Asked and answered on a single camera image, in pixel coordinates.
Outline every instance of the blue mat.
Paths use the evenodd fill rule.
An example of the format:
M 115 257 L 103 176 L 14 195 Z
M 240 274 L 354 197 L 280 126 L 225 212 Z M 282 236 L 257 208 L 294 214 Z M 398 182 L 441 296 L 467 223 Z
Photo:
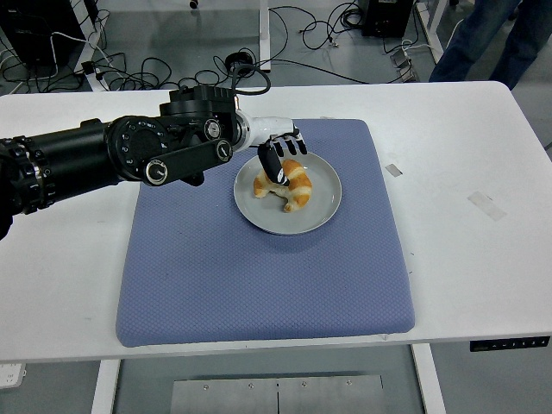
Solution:
M 309 150 L 342 182 L 322 227 L 271 235 L 237 209 L 238 153 L 197 188 L 142 185 L 122 277 L 124 346 L 406 332 L 414 311 L 405 261 L 367 125 L 297 120 Z

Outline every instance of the electronic device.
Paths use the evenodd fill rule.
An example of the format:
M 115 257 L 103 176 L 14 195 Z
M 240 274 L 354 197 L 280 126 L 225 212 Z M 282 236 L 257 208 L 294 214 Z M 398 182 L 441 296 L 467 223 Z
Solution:
M 97 18 L 94 1 L 85 0 L 89 16 Z M 19 60 L 30 66 L 65 65 L 73 49 L 82 46 L 61 35 L 85 39 L 70 0 L 0 0 L 0 27 Z
M 279 140 L 291 155 L 297 154 L 296 145 L 307 154 L 293 121 L 254 118 L 236 108 L 236 94 L 260 94 L 269 87 L 268 81 L 263 91 L 236 91 L 234 77 L 232 89 L 201 85 L 171 91 L 157 117 L 123 116 L 107 123 L 91 119 L 77 129 L 0 139 L 0 239 L 16 214 L 124 180 L 201 185 L 205 170 L 252 146 L 258 148 L 268 178 L 289 185 L 279 161 L 284 156 Z
M 403 37 L 414 0 L 369 0 L 363 36 Z

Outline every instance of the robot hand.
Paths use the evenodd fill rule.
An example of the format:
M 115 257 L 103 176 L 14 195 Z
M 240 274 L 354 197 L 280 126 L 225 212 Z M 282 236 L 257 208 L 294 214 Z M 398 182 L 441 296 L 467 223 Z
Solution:
M 296 145 L 301 154 L 307 154 L 303 136 L 293 121 L 274 116 L 253 118 L 240 110 L 236 111 L 236 117 L 241 126 L 241 139 L 234 150 L 238 152 L 248 147 L 257 147 L 257 154 L 267 177 L 275 184 L 288 186 L 289 179 L 279 161 L 279 157 L 284 156 L 281 141 L 285 142 L 291 155 L 297 155 Z

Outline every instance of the floor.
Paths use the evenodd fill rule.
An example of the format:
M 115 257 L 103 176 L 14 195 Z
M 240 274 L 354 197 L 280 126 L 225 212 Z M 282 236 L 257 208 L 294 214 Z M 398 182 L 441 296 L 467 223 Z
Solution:
M 190 10 L 187 2 L 180 0 L 100 0 L 99 4 L 103 9 L 110 11 L 105 26 L 106 38 L 103 39 L 102 46 L 107 54 L 126 53 L 127 73 L 153 72 L 160 82 L 169 74 L 168 67 L 160 61 L 164 60 L 171 71 L 168 82 L 180 81 L 181 85 L 194 85 L 195 81 L 191 78 L 195 77 L 199 82 L 214 83 L 224 78 L 223 73 L 216 67 L 216 63 L 221 66 L 221 61 L 214 58 L 215 56 L 220 56 L 224 60 L 231 53 L 246 47 L 250 49 L 251 54 L 258 57 L 258 17 L 255 11 L 258 2 L 253 0 L 200 0 L 198 10 Z M 269 4 L 271 7 L 303 6 L 318 18 L 326 19 L 339 2 L 271 0 Z M 461 0 L 458 6 L 446 9 L 438 29 L 443 43 L 446 44 L 455 24 L 466 16 L 472 7 L 470 2 Z M 393 67 L 390 55 L 385 49 L 397 46 L 398 41 L 389 39 L 384 45 L 381 39 L 362 37 L 357 29 L 335 36 L 334 41 L 339 46 L 326 43 L 318 50 L 310 50 L 298 32 L 309 24 L 310 17 L 298 9 L 278 9 L 277 12 L 284 20 L 288 34 L 280 18 L 271 13 L 273 55 L 285 45 L 285 49 L 278 56 L 280 59 L 316 66 L 327 72 L 295 63 L 274 62 L 269 75 L 273 86 L 341 85 L 358 83 L 357 81 L 380 84 L 392 82 L 397 78 L 397 69 Z M 488 77 L 511 25 L 512 23 L 506 23 L 481 61 L 470 72 L 469 80 L 485 80 Z M 320 25 L 319 28 L 306 33 L 304 38 L 310 47 L 319 46 L 324 41 L 325 29 Z M 425 43 L 419 22 L 411 16 L 405 39 L 414 41 L 416 38 L 419 38 L 417 45 Z M 419 47 L 411 49 L 409 55 L 419 81 L 427 82 L 434 66 L 430 50 L 427 47 Z M 102 56 L 96 53 L 95 60 L 102 62 Z M 7 63 L 5 62 L 2 68 L 7 67 Z M 106 67 L 104 77 L 117 86 L 122 82 L 117 80 L 123 69 L 122 56 L 114 56 L 110 64 L 119 74 Z M 550 67 L 552 41 L 549 41 L 539 59 L 513 91 L 514 97 L 544 147 L 552 142 Z M 328 72 L 336 72 L 341 77 Z M 21 68 L 17 67 L 4 73 L 4 76 L 11 79 L 19 79 L 25 75 L 25 71 L 21 72 Z M 14 93 L 36 93 L 36 82 L 30 80 L 19 86 Z M 147 74 L 135 75 L 135 82 L 129 82 L 125 87 L 140 87 L 140 82 L 150 85 L 155 84 L 156 80 Z M 19 81 L 12 83 L 0 79 L 0 95 L 12 92 L 19 84 Z M 221 85 L 228 86 L 229 81 L 222 82 Z M 240 86 L 262 85 L 263 79 L 258 75 L 240 82 Z M 71 89 L 78 84 L 69 77 L 55 86 Z M 39 88 L 44 90 L 45 87 L 48 87 L 47 81 L 39 81 Z M 166 84 L 163 87 L 173 88 L 174 84 Z M 89 89 L 90 87 L 83 85 L 76 90 Z M 549 349 L 470 354 L 468 348 L 465 342 L 438 344 L 432 347 L 448 413 L 552 411 L 552 401 L 543 386 L 552 377 L 552 355 Z M 387 370 L 383 373 L 387 378 L 392 376 L 396 395 L 400 395 L 397 400 L 389 403 L 387 410 L 390 413 L 420 412 L 417 385 L 415 381 L 411 381 L 412 366 L 406 358 L 405 350 L 389 350 L 385 355 L 380 352 L 382 351 L 378 349 L 356 349 L 345 354 L 335 351 L 312 354 L 300 351 L 290 354 L 274 352 L 268 356 L 268 360 L 261 358 L 262 355 L 254 355 L 250 361 L 245 361 L 239 356 L 228 358 L 226 361 L 222 361 L 220 357 L 157 361 L 160 364 L 151 361 L 130 361 L 122 366 L 120 394 L 115 412 L 154 412 L 155 404 L 159 404 L 156 412 L 168 412 L 169 388 L 166 384 L 170 384 L 178 376 L 176 372 L 180 368 L 187 373 L 181 375 L 180 380 L 202 374 L 237 376 L 259 372 L 335 372 L 340 366 L 338 362 L 342 362 L 341 367 L 350 371 L 373 372 L 375 369 L 383 373 L 384 368 L 378 359 L 392 361 L 394 357 L 397 361 L 405 363 L 396 371 Z M 153 369 L 157 370 L 154 371 L 154 379 L 148 377 Z M 19 388 L 0 391 L 0 412 L 90 412 L 96 372 L 97 363 L 92 362 L 31 364 L 28 366 L 28 376 Z M 164 388 L 155 398 L 145 398 L 145 390 L 152 380 L 158 381 L 157 386 Z

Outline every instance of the tape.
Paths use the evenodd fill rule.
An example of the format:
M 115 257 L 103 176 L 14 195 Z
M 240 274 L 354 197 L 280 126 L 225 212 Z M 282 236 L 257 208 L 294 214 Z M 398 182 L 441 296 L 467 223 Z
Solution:
M 497 205 L 488 196 L 479 191 L 476 191 L 467 199 L 495 222 L 506 215 L 506 213 L 497 207 Z
M 386 170 L 389 173 L 391 173 L 393 177 L 398 177 L 399 175 L 403 175 L 403 173 L 394 164 L 389 164 L 388 166 L 386 166 Z

